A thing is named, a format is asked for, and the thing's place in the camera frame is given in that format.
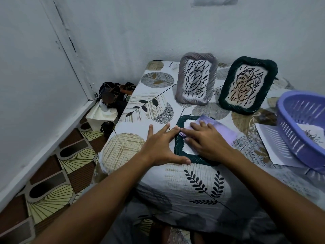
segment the laundry basket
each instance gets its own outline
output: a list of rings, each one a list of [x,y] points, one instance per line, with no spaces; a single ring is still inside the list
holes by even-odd
[[[297,125],[325,129],[325,97],[306,91],[288,91],[277,102],[277,127],[290,151],[308,167],[325,174],[325,149],[314,143]]]

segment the tissue box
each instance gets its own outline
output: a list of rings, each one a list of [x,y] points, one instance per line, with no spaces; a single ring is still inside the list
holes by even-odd
[[[115,124],[118,122],[117,110],[109,108],[109,111],[111,111],[111,115],[104,115],[104,112],[100,109],[99,102],[89,111],[86,119],[93,131],[100,131],[103,122],[112,121]]]

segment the patterned floor mat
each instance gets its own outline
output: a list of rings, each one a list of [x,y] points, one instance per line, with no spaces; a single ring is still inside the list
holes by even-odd
[[[106,143],[85,117],[0,213],[0,243],[29,243],[91,183]]]

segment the bed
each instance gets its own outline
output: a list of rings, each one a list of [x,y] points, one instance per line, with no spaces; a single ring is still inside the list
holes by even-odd
[[[275,125],[275,102],[292,85],[277,75],[261,108],[252,115],[224,110],[218,103],[230,65],[219,63],[213,96],[205,106],[175,100],[179,62],[151,61],[114,132],[100,153],[93,183],[125,164],[145,142],[149,124],[154,132],[182,117],[208,115],[238,133],[234,147],[250,161],[325,209],[325,177],[305,168],[275,165],[255,123]],[[174,151],[175,140],[170,143]],[[223,165],[166,164],[151,168],[136,187],[124,216],[134,224],[157,219],[181,229],[219,232],[239,240],[285,241],[248,189]]]

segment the left hand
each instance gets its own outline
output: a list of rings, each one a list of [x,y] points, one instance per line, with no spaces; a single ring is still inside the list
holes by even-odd
[[[177,156],[170,148],[169,143],[180,131],[175,126],[167,132],[170,123],[167,123],[160,131],[153,134],[153,125],[149,125],[147,141],[140,150],[140,154],[150,161],[151,166],[163,165],[167,163],[190,164],[191,160],[185,156]]]

